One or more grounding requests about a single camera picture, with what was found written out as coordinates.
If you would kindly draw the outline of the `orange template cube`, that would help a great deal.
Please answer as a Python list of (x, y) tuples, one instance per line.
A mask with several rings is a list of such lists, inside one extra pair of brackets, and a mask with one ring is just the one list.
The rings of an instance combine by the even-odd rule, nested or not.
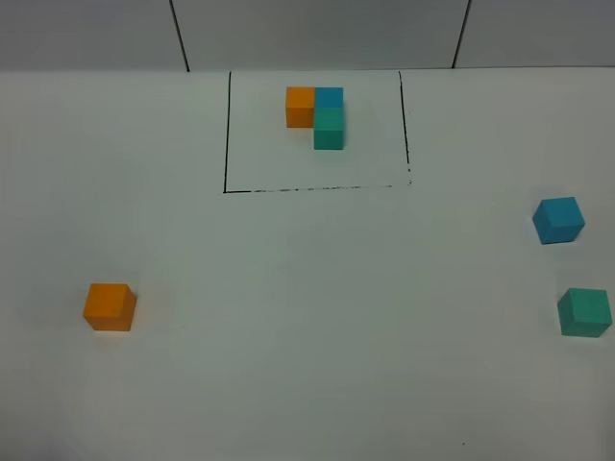
[(315, 88), (288, 86), (285, 93), (285, 122), (288, 128), (312, 128), (314, 123)]

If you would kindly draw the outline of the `green loose cube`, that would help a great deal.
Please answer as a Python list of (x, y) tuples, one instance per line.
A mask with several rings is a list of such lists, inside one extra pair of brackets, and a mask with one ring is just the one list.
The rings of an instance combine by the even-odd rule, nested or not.
[(608, 295), (602, 289), (569, 288), (557, 302), (561, 334), (600, 337), (611, 327)]

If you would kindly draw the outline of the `green template cube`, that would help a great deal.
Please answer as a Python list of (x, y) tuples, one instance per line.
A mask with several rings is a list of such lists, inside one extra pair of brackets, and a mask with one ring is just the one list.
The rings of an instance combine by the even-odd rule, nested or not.
[(317, 108), (314, 111), (315, 150), (342, 150), (345, 145), (345, 109)]

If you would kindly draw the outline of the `blue template cube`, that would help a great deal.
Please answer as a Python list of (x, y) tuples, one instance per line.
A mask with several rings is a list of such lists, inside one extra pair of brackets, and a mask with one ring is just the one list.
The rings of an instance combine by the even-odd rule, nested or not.
[(315, 107), (317, 109), (343, 108), (344, 89), (342, 87), (316, 87)]

